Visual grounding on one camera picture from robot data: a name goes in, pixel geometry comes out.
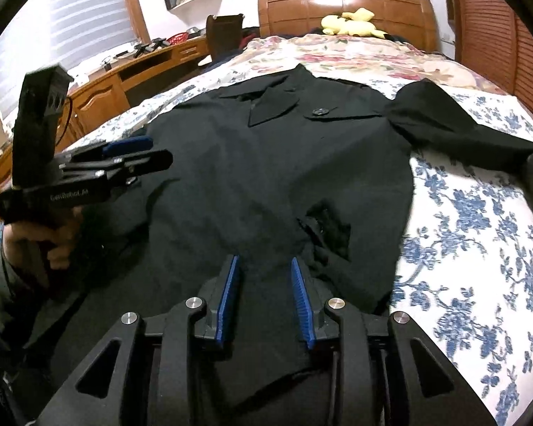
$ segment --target window blind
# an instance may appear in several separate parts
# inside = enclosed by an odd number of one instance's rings
[[[28,0],[0,36],[0,112],[17,107],[24,75],[66,70],[136,39],[125,0]]]

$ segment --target human hand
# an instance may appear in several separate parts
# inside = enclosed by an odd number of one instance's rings
[[[27,221],[8,224],[4,226],[2,237],[4,258],[13,267],[24,270],[31,261],[27,242],[50,242],[54,244],[47,254],[50,268],[65,270],[69,267],[69,256],[75,248],[82,220],[81,207],[75,207],[58,229]]]

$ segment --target yellow plush toy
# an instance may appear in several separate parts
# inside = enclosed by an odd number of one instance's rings
[[[326,35],[356,35],[358,37],[374,36],[385,38],[385,33],[379,31],[369,22],[374,16],[371,11],[359,8],[355,13],[343,13],[339,16],[326,16],[322,19],[323,32]]]

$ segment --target blue floral bed sheet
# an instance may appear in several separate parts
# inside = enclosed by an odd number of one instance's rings
[[[296,59],[280,62],[291,69]],[[406,79],[332,68],[314,75],[366,83],[392,99]],[[264,71],[231,62],[143,102],[74,146],[128,136],[197,94]],[[513,96],[442,86],[477,122],[533,141]],[[512,425],[533,399],[533,214],[507,174],[421,151],[410,160],[414,200],[391,311],[408,312],[493,414]]]

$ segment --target wooden chair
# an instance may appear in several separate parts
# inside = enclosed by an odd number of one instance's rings
[[[206,37],[212,61],[216,61],[222,54],[239,47],[243,39],[243,18],[242,14],[208,16]]]

